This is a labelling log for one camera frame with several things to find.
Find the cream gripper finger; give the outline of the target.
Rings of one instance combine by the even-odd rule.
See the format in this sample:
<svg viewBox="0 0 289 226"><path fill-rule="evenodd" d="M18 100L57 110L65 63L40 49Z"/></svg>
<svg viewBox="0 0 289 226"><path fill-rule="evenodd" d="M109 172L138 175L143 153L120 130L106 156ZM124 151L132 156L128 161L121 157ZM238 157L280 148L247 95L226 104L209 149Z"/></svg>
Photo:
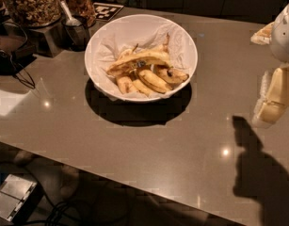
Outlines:
<svg viewBox="0 0 289 226"><path fill-rule="evenodd" d="M262 77L260 98L253 110L252 124L268 128L275 124L289 107L289 64L281 64Z"/></svg>

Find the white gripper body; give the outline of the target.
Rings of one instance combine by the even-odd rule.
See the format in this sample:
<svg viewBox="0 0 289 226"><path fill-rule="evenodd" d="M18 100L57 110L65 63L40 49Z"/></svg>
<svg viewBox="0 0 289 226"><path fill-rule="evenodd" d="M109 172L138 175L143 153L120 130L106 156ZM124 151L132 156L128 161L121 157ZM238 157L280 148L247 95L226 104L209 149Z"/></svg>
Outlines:
<svg viewBox="0 0 289 226"><path fill-rule="evenodd" d="M254 33L250 41L259 45L268 45L276 59L289 63L289 3L274 22Z"/></svg>

